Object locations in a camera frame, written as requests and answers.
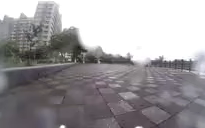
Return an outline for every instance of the railing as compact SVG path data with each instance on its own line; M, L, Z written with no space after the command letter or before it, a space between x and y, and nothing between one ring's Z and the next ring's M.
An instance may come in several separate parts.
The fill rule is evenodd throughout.
M197 66L200 65L201 62L198 61L192 61L190 60L174 60L174 61L159 61L159 60L154 60L151 61L151 66L153 67L164 67L164 68L172 68L172 69L179 69L181 71L186 70L186 71L195 71L200 73L200 75L205 75L205 71L203 70L202 72L197 69Z

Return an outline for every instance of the paved plaza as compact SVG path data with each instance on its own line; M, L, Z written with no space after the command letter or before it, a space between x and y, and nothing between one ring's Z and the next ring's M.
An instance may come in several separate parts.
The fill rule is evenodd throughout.
M205 128L205 79L83 64L0 95L0 128Z

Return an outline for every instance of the tree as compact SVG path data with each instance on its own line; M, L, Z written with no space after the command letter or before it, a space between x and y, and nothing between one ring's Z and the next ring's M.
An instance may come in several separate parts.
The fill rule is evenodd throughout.
M129 60L131 60L131 59L132 59L132 57L133 57L133 56L132 56L129 52L127 53L127 55L126 55L126 56L127 56L127 59L129 59Z
M70 27L64 29L60 34L51 37L50 48L57 52L57 55L63 55L66 52L72 53L72 61L81 61L81 54L87 50L83 47L78 29Z
M25 51L24 56L28 56L27 64L31 65L31 57L33 56L33 60L36 58L36 50L32 51L33 47L39 43L39 34L42 32L43 25L32 24L30 29L23 30L26 36L27 41L29 42L29 50Z

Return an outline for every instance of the foliage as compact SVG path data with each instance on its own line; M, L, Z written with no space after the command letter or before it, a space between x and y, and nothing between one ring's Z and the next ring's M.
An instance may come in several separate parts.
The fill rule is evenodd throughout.
M66 52L72 53L72 61L80 61L81 53L87 51L81 44L78 29L75 27L64 29L62 33L53 35L50 44L50 49L56 51L57 56Z

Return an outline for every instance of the apartment building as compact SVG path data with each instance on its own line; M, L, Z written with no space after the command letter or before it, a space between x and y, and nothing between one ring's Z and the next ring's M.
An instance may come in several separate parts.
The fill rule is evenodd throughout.
M30 42L26 38L26 33L32 31L32 24L35 24L34 18L27 17L23 13L14 21L13 32L11 33L10 39L18 43L20 51L29 49Z
M0 41L10 39L10 35L13 31L14 18L4 16L3 20L0 20Z
M61 14L59 13L59 5L53 1L38 2L34 19L43 25L39 40L48 45L53 34L62 31Z
M0 41L16 41L21 51L29 49L30 42L26 39L25 31L32 31L32 24L41 24L43 27L37 37L39 43L32 48L48 45L53 34L62 32L59 5L53 1L39 1L34 17L27 17L23 13L16 19L5 16L0 20Z

